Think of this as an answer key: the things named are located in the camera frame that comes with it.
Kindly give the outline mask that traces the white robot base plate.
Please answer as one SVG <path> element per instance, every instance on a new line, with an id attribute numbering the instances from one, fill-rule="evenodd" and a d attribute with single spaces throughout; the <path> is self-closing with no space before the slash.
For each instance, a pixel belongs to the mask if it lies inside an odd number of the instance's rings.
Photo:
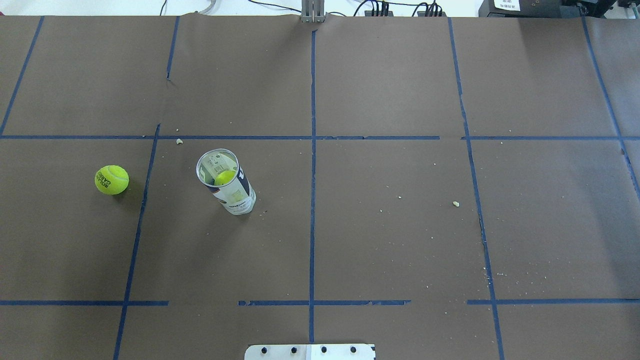
<path id="1" fill-rule="evenodd" d="M 245 360 L 375 360 L 374 344 L 254 344 L 247 347 Z"/>

